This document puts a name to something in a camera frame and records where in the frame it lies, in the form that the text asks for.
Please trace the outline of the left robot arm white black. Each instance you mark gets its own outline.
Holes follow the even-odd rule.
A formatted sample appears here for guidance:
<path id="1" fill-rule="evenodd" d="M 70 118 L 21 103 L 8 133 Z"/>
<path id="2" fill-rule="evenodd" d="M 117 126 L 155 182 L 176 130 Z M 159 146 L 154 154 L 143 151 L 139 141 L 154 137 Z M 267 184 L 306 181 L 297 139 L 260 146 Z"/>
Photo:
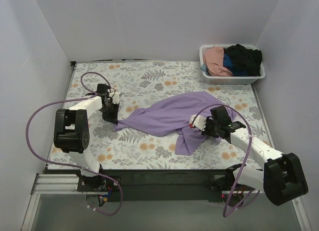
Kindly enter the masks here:
<path id="1" fill-rule="evenodd" d="M 101 191 L 106 186 L 105 177 L 87 171 L 101 173 L 103 169 L 89 150 L 89 118 L 100 111 L 103 120 L 117 125 L 120 93 L 107 84 L 98 84 L 97 91 L 88 95 L 93 98 L 56 111 L 53 143 L 81 167 L 78 176 L 84 184 Z"/>

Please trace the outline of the purple t shirt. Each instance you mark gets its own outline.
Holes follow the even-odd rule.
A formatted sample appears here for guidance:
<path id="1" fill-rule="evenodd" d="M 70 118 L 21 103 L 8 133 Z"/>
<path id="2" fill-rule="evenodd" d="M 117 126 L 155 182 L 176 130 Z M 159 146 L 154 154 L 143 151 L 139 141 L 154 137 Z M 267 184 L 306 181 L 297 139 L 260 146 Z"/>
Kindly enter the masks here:
<path id="1" fill-rule="evenodd" d="M 222 102 L 205 91 L 179 94 L 148 108 L 134 110 L 128 118 L 118 121 L 114 130 L 133 128 L 157 137 L 178 133 L 175 153 L 190 156 L 205 141 L 206 136 L 198 129 L 191 129 L 189 120 L 192 115 L 212 104 L 221 105 Z"/>

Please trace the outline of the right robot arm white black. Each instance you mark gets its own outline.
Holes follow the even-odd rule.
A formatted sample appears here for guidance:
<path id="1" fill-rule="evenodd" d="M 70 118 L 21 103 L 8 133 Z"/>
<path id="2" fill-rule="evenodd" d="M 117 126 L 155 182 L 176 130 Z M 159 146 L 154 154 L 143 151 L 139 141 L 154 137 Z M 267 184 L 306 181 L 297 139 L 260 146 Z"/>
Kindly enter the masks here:
<path id="1" fill-rule="evenodd" d="M 226 169 L 224 184 L 236 190 L 245 185 L 263 192 L 268 200 L 280 206 L 309 192 L 299 157 L 284 154 L 260 139 L 253 137 L 248 124 L 233 122 L 225 106 L 213 107 L 209 117 L 201 114 L 190 118 L 190 126 L 203 135 L 221 138 L 244 151 L 260 169 L 251 169 L 244 163 Z"/>

